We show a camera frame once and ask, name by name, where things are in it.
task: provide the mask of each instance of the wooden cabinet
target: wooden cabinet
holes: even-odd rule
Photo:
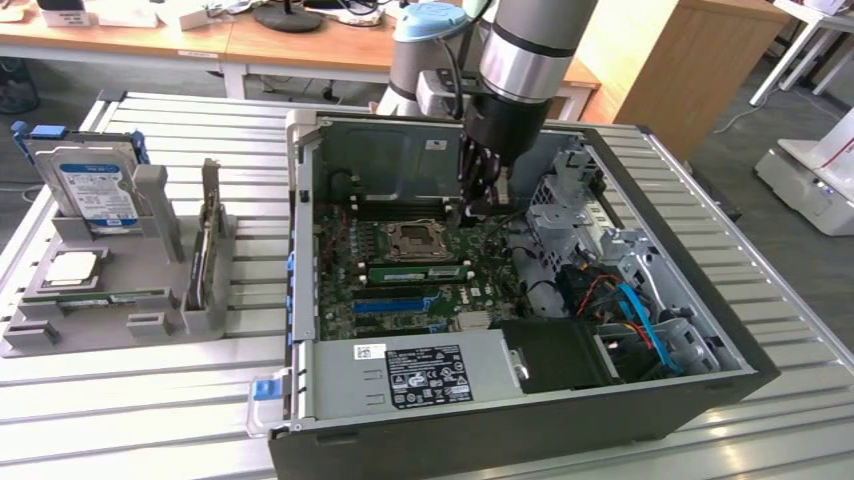
[[[763,0],[599,0],[581,121],[645,125],[688,160],[788,16]]]

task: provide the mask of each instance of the metal grate table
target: metal grate table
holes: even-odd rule
[[[98,101],[81,129],[145,133],[168,167],[178,215],[200,205],[198,168],[217,159],[238,217],[225,337],[208,343],[0,360],[0,478],[272,478],[246,438],[248,383],[281,367],[286,252],[284,117],[292,104],[130,93]],[[663,441],[452,478],[849,478],[851,354],[757,255],[657,140],[597,127],[781,376]],[[628,207],[607,195],[632,226]],[[54,212],[42,191],[0,256],[0,322],[26,284]]]

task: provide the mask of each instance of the gray floor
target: gray floor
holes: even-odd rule
[[[84,65],[66,62],[30,62],[30,71],[42,97],[41,108],[28,115],[3,117],[0,129],[15,119],[30,123],[76,126],[82,120],[101,88],[120,88],[149,93],[222,96],[221,80],[197,72],[152,72],[126,66]],[[725,114],[723,126],[736,113],[747,110],[768,66],[760,64],[741,87]],[[305,79],[276,82],[278,93],[261,92],[253,80],[246,85],[253,99],[293,100],[322,103],[324,81]],[[381,87],[338,83],[336,94],[344,104],[364,105],[378,100]],[[763,110],[736,122],[723,134],[709,134],[691,159],[711,183],[743,211],[739,226],[764,256],[788,280],[809,306],[854,349],[854,319],[849,296],[854,292],[854,238],[823,236],[800,216],[788,210],[752,173],[752,166],[777,138],[819,138],[844,112],[825,101],[792,92],[776,93]],[[0,181],[36,180],[9,136],[0,132]],[[17,194],[0,193],[0,246],[11,235],[28,205]]]

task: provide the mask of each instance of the motherboard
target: motherboard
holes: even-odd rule
[[[487,329],[524,309],[505,217],[459,229],[416,215],[317,213],[321,340]]]

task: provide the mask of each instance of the blue label hard drive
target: blue label hard drive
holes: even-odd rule
[[[85,219],[97,234],[138,231],[150,216],[133,191],[136,166],[148,163],[144,137],[68,132],[64,127],[13,125],[14,143],[50,189],[64,217]]]

